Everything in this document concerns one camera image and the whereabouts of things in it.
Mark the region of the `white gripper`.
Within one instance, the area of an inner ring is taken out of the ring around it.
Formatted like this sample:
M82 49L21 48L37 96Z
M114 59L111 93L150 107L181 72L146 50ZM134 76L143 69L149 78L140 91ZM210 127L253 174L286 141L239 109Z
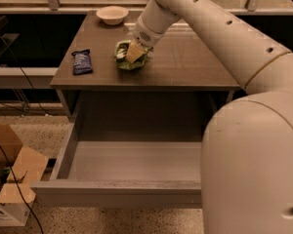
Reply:
M134 38L145 47L154 47L162 38L162 34L151 31L145 25L143 18L138 17L134 26ZM144 54L144 49L135 42L129 44L125 59L130 63L134 63Z

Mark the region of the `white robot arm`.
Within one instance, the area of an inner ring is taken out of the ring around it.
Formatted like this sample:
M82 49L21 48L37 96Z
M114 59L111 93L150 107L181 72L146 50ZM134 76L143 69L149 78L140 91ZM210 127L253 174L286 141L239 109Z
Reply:
M293 53L210 0L149 0L134 29L154 46L184 20L245 92L205 129L205 234L293 234Z

